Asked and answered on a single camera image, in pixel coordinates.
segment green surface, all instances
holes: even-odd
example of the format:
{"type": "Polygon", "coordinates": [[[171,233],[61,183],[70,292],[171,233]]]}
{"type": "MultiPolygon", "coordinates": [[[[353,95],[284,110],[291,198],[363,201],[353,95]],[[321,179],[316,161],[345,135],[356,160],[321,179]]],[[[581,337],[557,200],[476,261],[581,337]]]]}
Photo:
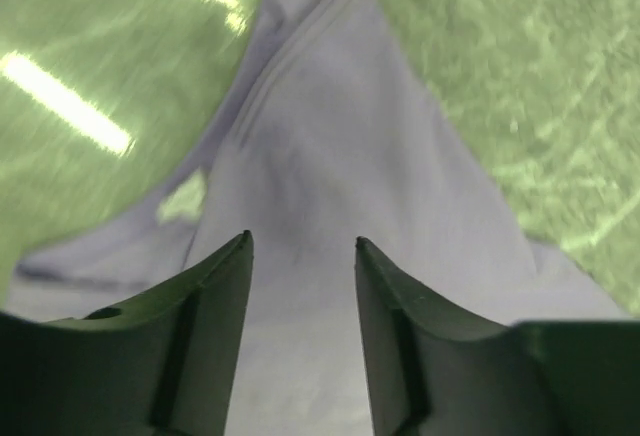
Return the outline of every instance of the green surface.
{"type": "MultiPolygon", "coordinates": [[[[0,0],[5,285],[21,253],[169,174],[229,88],[258,1],[0,0]]],[[[640,314],[640,0],[380,3],[523,228],[640,314]]]]}

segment folded fabric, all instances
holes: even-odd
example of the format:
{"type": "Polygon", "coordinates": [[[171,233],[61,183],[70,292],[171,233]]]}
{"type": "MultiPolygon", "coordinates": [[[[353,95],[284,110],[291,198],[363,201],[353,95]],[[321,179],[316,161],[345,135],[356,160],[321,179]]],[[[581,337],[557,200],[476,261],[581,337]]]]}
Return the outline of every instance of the folded fabric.
{"type": "Polygon", "coordinates": [[[236,80],[196,148],[130,211],[20,261],[8,310],[83,316],[246,229],[254,275],[231,436],[372,434],[358,236],[502,324],[628,317],[557,248],[524,236],[412,74],[375,0],[264,0],[236,80]],[[208,180],[202,217],[159,219],[161,203],[194,174],[208,180]]]}

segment green table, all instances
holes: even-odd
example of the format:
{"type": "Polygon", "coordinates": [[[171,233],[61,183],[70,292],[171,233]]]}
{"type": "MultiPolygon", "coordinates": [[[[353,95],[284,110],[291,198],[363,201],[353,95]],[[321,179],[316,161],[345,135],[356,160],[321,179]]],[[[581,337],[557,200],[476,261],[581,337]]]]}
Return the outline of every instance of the green table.
{"type": "MultiPolygon", "coordinates": [[[[0,294],[169,174],[258,1],[0,0],[0,294]]],[[[523,228],[640,314],[640,0],[380,2],[523,228]]]]}

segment green carpet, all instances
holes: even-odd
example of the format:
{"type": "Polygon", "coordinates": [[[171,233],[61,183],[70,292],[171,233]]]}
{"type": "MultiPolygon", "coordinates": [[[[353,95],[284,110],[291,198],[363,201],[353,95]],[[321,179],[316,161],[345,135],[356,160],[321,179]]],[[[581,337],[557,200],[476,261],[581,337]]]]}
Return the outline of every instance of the green carpet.
{"type": "MultiPolygon", "coordinates": [[[[23,252],[108,219],[175,167],[229,88],[259,0],[0,1],[6,287],[23,252]]],[[[640,0],[380,2],[522,227],[640,315],[640,0]]]]}

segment gray cloth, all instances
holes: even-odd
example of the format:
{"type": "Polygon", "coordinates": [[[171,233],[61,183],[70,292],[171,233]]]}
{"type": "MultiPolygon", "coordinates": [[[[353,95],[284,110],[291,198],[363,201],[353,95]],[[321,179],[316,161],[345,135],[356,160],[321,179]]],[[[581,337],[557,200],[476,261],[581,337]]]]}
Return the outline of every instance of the gray cloth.
{"type": "Polygon", "coordinates": [[[523,235],[374,0],[264,0],[226,100],[174,175],[114,221],[24,258],[8,309],[83,316],[244,229],[255,265],[232,436],[372,434],[360,235],[500,323],[627,317],[558,249],[523,235]],[[159,222],[160,203],[196,171],[209,179],[202,217],[159,222]]]}

